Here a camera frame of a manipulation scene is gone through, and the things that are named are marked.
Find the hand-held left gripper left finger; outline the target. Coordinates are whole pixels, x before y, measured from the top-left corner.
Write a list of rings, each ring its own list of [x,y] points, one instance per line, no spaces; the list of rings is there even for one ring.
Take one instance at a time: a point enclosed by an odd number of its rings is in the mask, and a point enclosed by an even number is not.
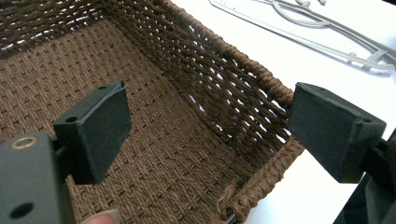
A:
[[[76,184],[99,184],[132,129],[125,84],[101,86],[53,122],[59,143],[67,146]]]

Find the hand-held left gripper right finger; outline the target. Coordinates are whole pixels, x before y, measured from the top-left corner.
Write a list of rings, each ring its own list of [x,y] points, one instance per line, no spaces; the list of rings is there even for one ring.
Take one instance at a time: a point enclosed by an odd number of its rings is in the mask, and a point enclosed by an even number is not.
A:
[[[339,183],[358,183],[361,162],[386,122],[322,87],[295,86],[289,131]]]

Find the brown woven basket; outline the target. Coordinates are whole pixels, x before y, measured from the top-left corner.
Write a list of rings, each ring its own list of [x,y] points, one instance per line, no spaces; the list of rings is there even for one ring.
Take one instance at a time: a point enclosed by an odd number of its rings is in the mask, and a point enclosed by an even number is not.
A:
[[[100,185],[69,185],[77,220],[241,224],[303,152],[292,91],[173,0],[0,0],[0,144],[118,83],[93,124],[119,154]]]

